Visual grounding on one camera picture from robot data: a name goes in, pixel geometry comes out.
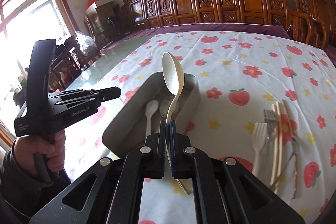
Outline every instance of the human hand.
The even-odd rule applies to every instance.
[[[20,167],[26,170],[31,176],[39,175],[33,154],[46,154],[48,167],[52,172],[62,170],[65,157],[65,134],[64,130],[55,133],[55,142],[50,144],[38,136],[23,136],[16,139],[14,144],[14,156]]]

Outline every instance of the white plastic fork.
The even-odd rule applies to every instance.
[[[252,147],[255,151],[252,174],[258,177],[260,173],[260,151],[266,140],[267,124],[264,122],[256,122],[252,133]]]

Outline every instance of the floral tablecloth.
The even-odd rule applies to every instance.
[[[336,69],[322,50],[254,33],[184,32],[157,35],[132,52],[94,87],[118,86],[120,100],[66,129],[66,170],[76,179],[100,157],[115,156],[102,145],[104,129],[137,89],[161,71],[161,56],[172,53],[185,73],[197,77],[199,108],[186,134],[210,157],[234,156],[252,170],[255,122],[263,109],[286,99],[292,120],[282,114],[283,162],[291,150],[289,122],[299,139],[297,198],[292,199],[294,163],[282,176],[278,195],[312,223],[336,188]],[[146,179],[140,223],[196,222],[193,197],[169,178]]]

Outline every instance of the plastic spoon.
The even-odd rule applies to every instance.
[[[145,142],[146,142],[147,136],[149,136],[152,133],[151,119],[152,119],[153,114],[157,112],[158,108],[159,108],[159,102],[157,100],[149,101],[146,105],[145,115],[147,117],[147,127],[146,127]]]
[[[163,78],[166,82],[166,86],[168,90],[175,95],[173,101],[171,102],[168,113],[167,113],[167,118],[166,118],[166,124],[168,125],[171,121],[171,116],[173,113],[173,110],[176,106],[177,100],[179,99],[183,86],[184,86],[184,72],[183,68],[180,64],[180,62],[169,52],[165,52],[162,55],[162,72],[163,72]],[[166,141],[166,153],[170,163],[170,156],[169,156],[169,150],[167,146],[167,141]],[[181,180],[177,180],[178,184],[180,187],[186,192],[186,194],[190,195],[192,194],[192,190],[189,190],[184,183]]]

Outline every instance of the plastic bag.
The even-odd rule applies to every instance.
[[[77,42],[79,44],[79,49],[85,56],[89,56],[90,53],[96,51],[97,46],[94,43],[92,37],[88,37],[87,35],[83,35],[79,31],[75,31],[75,34],[77,35]]]

